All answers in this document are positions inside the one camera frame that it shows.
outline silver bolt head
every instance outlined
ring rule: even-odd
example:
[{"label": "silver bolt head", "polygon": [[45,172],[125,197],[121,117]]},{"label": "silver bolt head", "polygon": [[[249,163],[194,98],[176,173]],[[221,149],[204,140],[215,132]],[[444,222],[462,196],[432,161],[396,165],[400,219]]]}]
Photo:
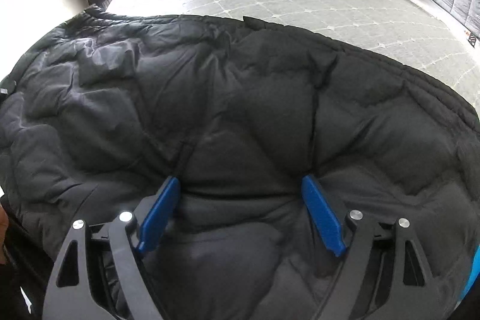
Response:
[{"label": "silver bolt head", "polygon": [[120,213],[120,216],[118,216],[120,221],[123,221],[124,223],[128,223],[128,221],[130,221],[133,217],[134,214],[131,211],[123,211]]},{"label": "silver bolt head", "polygon": [[357,210],[350,211],[349,215],[352,220],[361,220],[363,218],[363,213]]},{"label": "silver bolt head", "polygon": [[73,222],[73,224],[71,225],[71,227],[73,229],[82,229],[83,226],[85,225],[85,221],[83,220],[76,220]]},{"label": "silver bolt head", "polygon": [[402,228],[408,228],[410,226],[410,221],[405,218],[401,218],[398,220],[398,225]]}]

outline black puffer jacket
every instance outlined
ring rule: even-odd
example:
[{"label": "black puffer jacket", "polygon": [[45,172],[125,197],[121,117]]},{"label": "black puffer jacket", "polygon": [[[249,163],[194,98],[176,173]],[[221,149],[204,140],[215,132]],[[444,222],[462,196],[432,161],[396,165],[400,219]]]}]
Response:
[{"label": "black puffer jacket", "polygon": [[465,286],[480,242],[480,124],[420,71],[251,18],[90,9],[11,77],[1,186],[51,257],[75,219],[109,221],[181,179],[145,260],[172,319],[313,316],[338,259],[302,202],[308,173],[350,208],[410,220],[444,317]]}]

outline blue gripper pad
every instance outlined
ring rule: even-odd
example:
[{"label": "blue gripper pad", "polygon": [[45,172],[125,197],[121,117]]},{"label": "blue gripper pad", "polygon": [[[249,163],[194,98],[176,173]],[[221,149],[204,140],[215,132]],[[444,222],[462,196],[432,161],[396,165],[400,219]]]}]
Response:
[{"label": "blue gripper pad", "polygon": [[155,249],[180,199],[180,181],[171,178],[153,204],[139,229],[136,250],[145,255]]},{"label": "blue gripper pad", "polygon": [[475,257],[473,258],[473,264],[472,264],[472,271],[470,273],[469,280],[466,283],[465,289],[462,292],[462,295],[460,296],[460,300],[463,300],[473,284],[475,283],[475,280],[477,279],[478,275],[480,274],[480,247],[477,248],[477,252],[475,254]]},{"label": "blue gripper pad", "polygon": [[301,184],[301,194],[315,226],[323,240],[323,244],[339,257],[346,251],[342,236],[342,225],[334,210],[328,205],[323,190],[317,180],[304,176]]}]

